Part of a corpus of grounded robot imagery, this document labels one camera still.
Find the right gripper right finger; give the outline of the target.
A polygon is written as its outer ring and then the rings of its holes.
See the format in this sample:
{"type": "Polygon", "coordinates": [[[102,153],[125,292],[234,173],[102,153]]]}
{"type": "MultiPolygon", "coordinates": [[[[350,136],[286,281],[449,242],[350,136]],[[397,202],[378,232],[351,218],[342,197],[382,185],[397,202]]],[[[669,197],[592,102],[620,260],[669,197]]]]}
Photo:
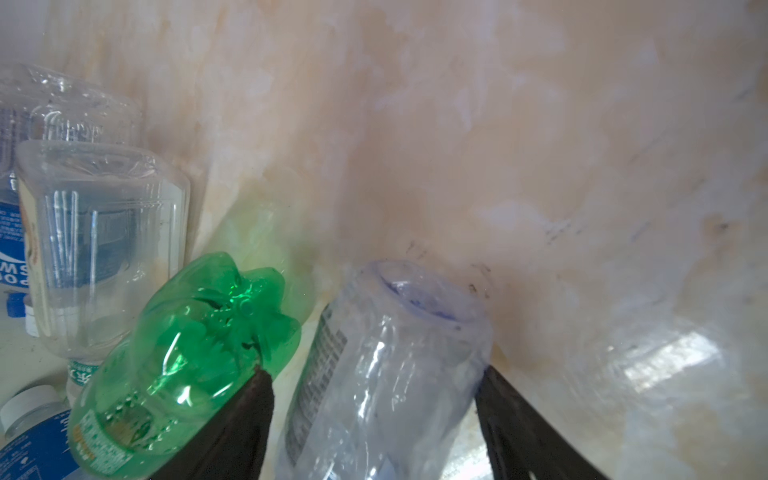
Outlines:
{"type": "Polygon", "coordinates": [[[475,403],[495,480],[607,479],[492,366],[475,403]]]}

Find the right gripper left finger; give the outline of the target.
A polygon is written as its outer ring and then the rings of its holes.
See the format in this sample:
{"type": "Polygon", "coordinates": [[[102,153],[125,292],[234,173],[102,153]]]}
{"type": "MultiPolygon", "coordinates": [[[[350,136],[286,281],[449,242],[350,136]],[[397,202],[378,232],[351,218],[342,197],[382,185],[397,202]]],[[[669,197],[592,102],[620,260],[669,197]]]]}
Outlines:
{"type": "Polygon", "coordinates": [[[249,480],[260,476],[275,408],[262,369],[152,479],[249,480]]]}

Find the clear bottle purple label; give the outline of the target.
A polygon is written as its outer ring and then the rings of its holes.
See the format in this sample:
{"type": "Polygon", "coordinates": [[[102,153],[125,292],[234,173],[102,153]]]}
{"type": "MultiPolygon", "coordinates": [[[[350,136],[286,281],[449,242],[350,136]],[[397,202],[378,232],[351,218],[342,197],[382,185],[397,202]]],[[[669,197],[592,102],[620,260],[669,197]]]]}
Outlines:
{"type": "Polygon", "coordinates": [[[279,479],[437,479],[493,344],[467,289],[407,260],[324,308],[280,438],[279,479]]]}

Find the green bottle yellow cap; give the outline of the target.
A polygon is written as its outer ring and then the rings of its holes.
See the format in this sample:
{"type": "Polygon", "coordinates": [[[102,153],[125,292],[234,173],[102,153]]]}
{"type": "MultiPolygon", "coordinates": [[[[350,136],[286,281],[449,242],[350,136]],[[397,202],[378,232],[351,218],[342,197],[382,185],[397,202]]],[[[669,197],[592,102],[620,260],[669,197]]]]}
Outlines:
{"type": "Polygon", "coordinates": [[[301,326],[272,267],[206,254],[168,280],[75,401],[68,445],[106,479],[143,479],[180,451],[258,371],[276,377],[301,326]]]}

